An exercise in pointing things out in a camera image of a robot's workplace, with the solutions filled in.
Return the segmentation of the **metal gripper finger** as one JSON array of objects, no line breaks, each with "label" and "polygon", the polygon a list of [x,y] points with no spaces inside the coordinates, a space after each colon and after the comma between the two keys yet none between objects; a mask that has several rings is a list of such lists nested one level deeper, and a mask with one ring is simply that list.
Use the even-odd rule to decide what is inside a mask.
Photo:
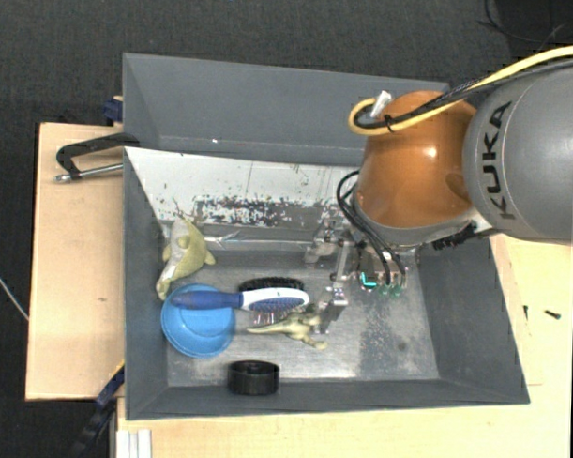
[{"label": "metal gripper finger", "polygon": [[317,332],[326,334],[330,325],[338,320],[348,304],[349,300],[342,285],[327,286],[317,300],[317,314],[320,316]]},{"label": "metal gripper finger", "polygon": [[339,248],[343,226],[339,221],[323,220],[313,233],[311,243],[304,256],[305,264],[315,264],[322,257],[328,257]]}]

